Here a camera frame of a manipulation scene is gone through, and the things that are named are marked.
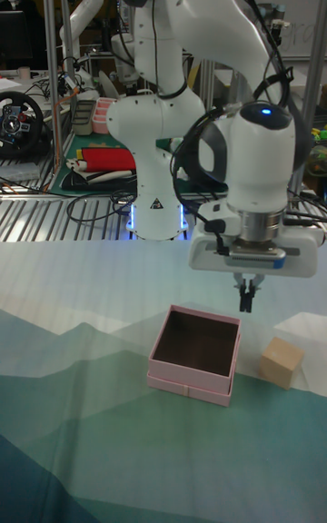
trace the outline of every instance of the wooden cube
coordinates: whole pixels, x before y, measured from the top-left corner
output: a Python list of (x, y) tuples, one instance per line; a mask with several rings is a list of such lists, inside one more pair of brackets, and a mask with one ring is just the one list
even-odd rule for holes
[(298, 375), (304, 351), (288, 341), (273, 338), (263, 352), (259, 376), (289, 390)]

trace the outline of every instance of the teal fabric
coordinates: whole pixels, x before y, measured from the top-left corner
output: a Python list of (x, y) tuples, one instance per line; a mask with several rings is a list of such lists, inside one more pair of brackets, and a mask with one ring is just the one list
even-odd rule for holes
[(1, 521), (24, 480), (35, 522), (327, 520), (326, 398), (241, 375), (228, 409), (151, 390), (130, 336), (0, 311)]

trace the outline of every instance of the pink box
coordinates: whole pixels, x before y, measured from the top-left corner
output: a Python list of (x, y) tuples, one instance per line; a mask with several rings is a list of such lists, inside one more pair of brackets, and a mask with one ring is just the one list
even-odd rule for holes
[(92, 119), (92, 129), (94, 133), (109, 133), (105, 117), (107, 109), (114, 101), (116, 100), (110, 99), (109, 97), (99, 97), (97, 100)]
[(148, 385), (228, 406), (240, 326), (233, 317), (172, 305), (149, 357)]

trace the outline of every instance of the table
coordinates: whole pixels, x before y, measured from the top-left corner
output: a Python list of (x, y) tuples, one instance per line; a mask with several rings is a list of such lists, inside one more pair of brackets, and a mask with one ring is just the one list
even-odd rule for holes
[(266, 279), (240, 314), (225, 409), (146, 385), (171, 303), (239, 315), (232, 275), (191, 271), (188, 244), (0, 244), (1, 520), (326, 520), (327, 398), (249, 374), (301, 311), (314, 348), (327, 251), (316, 277)]

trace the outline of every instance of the red box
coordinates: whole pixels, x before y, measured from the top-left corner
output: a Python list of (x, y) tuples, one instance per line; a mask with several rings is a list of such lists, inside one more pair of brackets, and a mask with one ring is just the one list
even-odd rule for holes
[(241, 321), (172, 305), (149, 357), (153, 388), (228, 406)]

